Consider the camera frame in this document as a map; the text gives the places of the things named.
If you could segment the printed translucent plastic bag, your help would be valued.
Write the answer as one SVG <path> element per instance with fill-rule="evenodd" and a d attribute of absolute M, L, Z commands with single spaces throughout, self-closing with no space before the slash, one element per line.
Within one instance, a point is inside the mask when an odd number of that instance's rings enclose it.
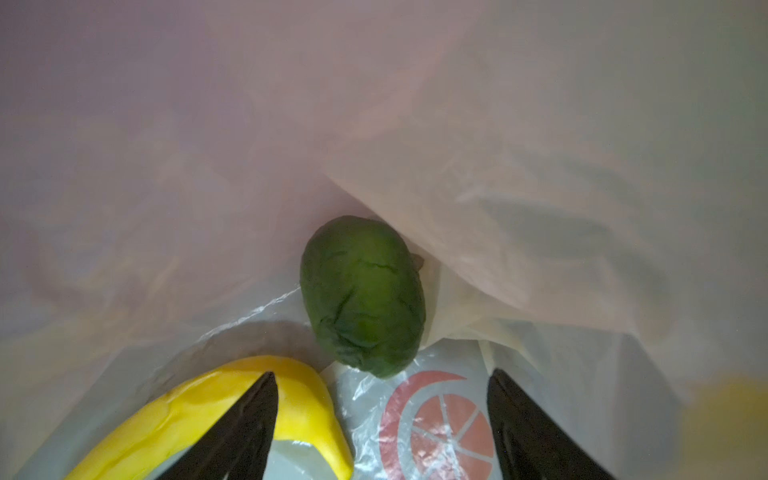
<path fill-rule="evenodd" d="M 389 380 L 302 309 L 342 215 L 424 261 Z M 618 479 L 765 478 L 766 3 L 3 2 L 2 477 L 258 354 L 358 479 L 498 478 L 493 368 Z"/>

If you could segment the yellow banana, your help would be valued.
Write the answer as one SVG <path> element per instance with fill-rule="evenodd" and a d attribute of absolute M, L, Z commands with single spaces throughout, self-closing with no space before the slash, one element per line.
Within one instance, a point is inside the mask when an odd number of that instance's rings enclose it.
<path fill-rule="evenodd" d="M 279 396 L 274 439 L 313 446 L 338 479 L 350 479 L 354 459 L 320 374 L 273 355 L 230 362 L 168 391 L 113 430 L 67 477 L 145 478 L 197 442 L 268 371 Z"/>

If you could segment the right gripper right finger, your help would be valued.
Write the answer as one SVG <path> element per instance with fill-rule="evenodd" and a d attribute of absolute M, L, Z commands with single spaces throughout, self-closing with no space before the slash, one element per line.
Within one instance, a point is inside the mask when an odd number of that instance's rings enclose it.
<path fill-rule="evenodd" d="M 504 480 L 613 478 L 499 368 L 488 381 L 487 411 Z"/>

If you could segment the green lime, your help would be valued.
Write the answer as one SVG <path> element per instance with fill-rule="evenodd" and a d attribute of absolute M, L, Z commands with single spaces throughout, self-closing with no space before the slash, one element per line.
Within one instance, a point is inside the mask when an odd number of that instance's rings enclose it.
<path fill-rule="evenodd" d="M 377 378 L 416 357 L 426 323 L 419 270 L 388 224 L 335 218 L 310 238 L 300 287 L 318 343 L 339 363 Z"/>

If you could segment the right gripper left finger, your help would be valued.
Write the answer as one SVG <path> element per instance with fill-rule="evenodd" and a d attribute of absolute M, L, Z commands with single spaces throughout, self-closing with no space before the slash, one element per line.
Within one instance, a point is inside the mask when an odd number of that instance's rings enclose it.
<path fill-rule="evenodd" d="M 278 414 L 276 377 L 268 371 L 160 477 L 165 480 L 261 480 Z"/>

